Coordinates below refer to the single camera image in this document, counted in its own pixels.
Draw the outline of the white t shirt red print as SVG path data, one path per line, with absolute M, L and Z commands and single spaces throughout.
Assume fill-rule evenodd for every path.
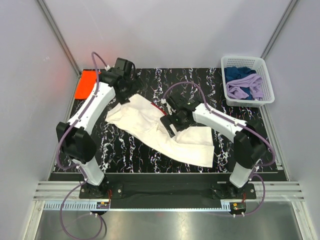
M 170 137 L 161 123 L 164 113 L 139 94 L 125 104 L 109 110 L 105 121 L 139 139 L 148 147 L 185 164 L 213 167 L 214 143 L 212 130 L 207 126 L 191 126 Z

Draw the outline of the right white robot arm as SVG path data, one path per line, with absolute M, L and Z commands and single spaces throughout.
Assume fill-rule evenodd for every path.
M 160 118 L 170 137 L 188 129 L 194 124 L 202 124 L 227 137 L 233 143 L 234 168 L 226 183 L 211 186 L 214 199 L 240 199 L 252 178 L 259 159 L 267 151 L 266 144 L 251 131 L 256 127 L 215 110 L 201 100 L 188 100 L 170 96 L 161 99 L 168 114 Z

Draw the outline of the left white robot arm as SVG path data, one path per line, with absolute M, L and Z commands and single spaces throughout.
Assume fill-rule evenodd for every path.
M 142 88 L 135 64 L 119 57 L 113 67 L 96 71 L 93 89 L 81 108 L 68 122 L 56 126 L 58 152 L 69 157 L 71 167 L 82 173 L 81 188 L 91 198 L 110 193 L 109 181 L 95 158 L 97 145 L 91 134 L 96 121 L 112 100 L 121 105 L 129 103 L 130 97 Z

